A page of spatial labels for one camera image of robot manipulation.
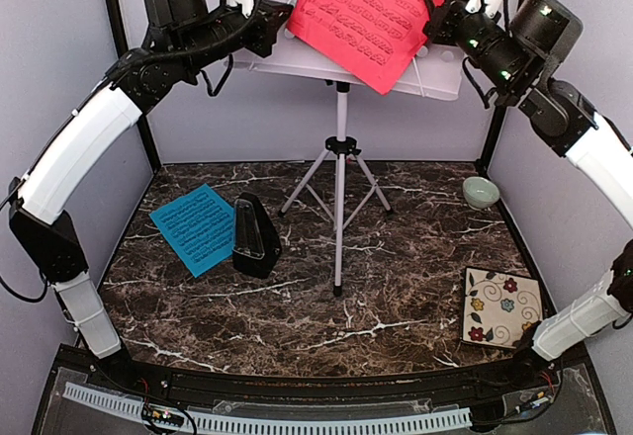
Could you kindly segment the white music stand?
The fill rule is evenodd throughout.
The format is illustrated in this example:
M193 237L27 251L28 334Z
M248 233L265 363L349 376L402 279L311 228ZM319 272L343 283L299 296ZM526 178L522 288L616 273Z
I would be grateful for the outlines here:
M460 89L463 57L464 54L455 46L427 44L419 48L416 56L411 59L403 77L395 84L395 90L421 98L453 101L458 97ZM335 232L333 293L339 297L342 294L344 229L372 196L379 198L388 214L393 211L393 207L388 202L376 178L361 156L357 141L347 133L350 86L352 84L360 84L361 81L305 42L295 38L285 28L281 29L277 34L277 42L270 56L261 58L246 49L235 55L235 66L248 71L310 77L323 80L326 84L335 87L336 133L325 140L321 153L292 191L290 197L280 209L279 215L281 217L284 216L304 190L309 191L316 198L318 204L333 223ZM320 199L317 192L310 185L311 178L329 155L335 157L334 205L332 207L329 207ZM360 205L350 216L344 213L345 171L348 160L357 162L370 184L370 191L367 192Z

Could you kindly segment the red sheet music paper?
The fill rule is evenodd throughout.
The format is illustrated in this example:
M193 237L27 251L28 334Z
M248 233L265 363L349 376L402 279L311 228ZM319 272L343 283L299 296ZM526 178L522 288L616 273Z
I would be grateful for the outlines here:
M423 0L297 0L288 30L385 95L426 43Z

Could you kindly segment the black metronome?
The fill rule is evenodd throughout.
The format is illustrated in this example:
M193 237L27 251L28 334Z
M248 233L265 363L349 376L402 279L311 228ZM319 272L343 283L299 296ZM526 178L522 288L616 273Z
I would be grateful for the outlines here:
M266 279L282 253L279 234L259 198L243 192L234 202L233 268Z

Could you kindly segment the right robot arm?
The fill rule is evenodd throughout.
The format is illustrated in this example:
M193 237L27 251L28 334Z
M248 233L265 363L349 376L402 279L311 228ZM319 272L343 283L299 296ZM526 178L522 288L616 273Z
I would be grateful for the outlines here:
M470 0L423 0L423 28L436 44L456 45L493 83L497 104L517 107L536 134L592 180L626 221L632 219L632 147L614 123L571 83L553 74L580 37L582 21L558 0L524 0L506 29ZM531 326L504 369L516 390L568 349L632 314L632 246L584 295Z

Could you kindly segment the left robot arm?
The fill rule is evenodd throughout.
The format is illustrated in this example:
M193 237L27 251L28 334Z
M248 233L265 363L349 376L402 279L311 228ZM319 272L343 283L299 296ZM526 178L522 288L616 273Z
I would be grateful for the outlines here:
M196 84L208 65L243 48L266 57L293 7L271 0L144 0L141 46L125 52L46 145L10 192L9 226L54 288L102 377L119 392L139 383L138 367L89 276L64 207L97 160L179 83Z

